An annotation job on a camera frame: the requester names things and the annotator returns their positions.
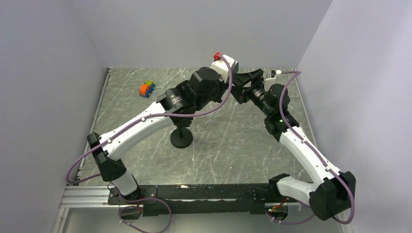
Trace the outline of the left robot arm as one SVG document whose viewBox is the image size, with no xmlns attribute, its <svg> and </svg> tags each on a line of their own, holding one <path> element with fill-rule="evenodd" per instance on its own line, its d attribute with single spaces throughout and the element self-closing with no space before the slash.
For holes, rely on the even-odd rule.
<svg viewBox="0 0 412 233">
<path fill-rule="evenodd" d="M 238 65 L 201 67 L 189 79 L 165 90 L 144 111 L 116 129 L 89 134 L 86 139 L 102 179 L 111 182 L 126 203 L 135 203 L 140 188 L 121 160 L 123 155 L 166 127 L 175 125 L 187 129 L 210 102 L 217 102 L 217 108 L 222 107 L 223 94 L 234 89 L 234 76 L 238 72 Z"/>
</svg>

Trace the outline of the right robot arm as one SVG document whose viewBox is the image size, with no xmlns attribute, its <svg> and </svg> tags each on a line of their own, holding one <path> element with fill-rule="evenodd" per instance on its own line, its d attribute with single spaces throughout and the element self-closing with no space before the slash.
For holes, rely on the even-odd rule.
<svg viewBox="0 0 412 233">
<path fill-rule="evenodd" d="M 287 74 L 293 77 L 285 85 L 275 83 L 268 90 L 261 69 L 234 74 L 232 80 L 232 96 L 238 103 L 252 101 L 263 112 L 268 133 L 294 155 L 311 178 L 307 183 L 288 174 L 277 175 L 269 180 L 268 196 L 276 202 L 295 199 L 308 205 L 321 220 L 333 218 L 349 224 L 355 213 L 356 178 L 322 155 L 288 111 L 288 86 L 300 72 L 287 71 Z"/>
</svg>

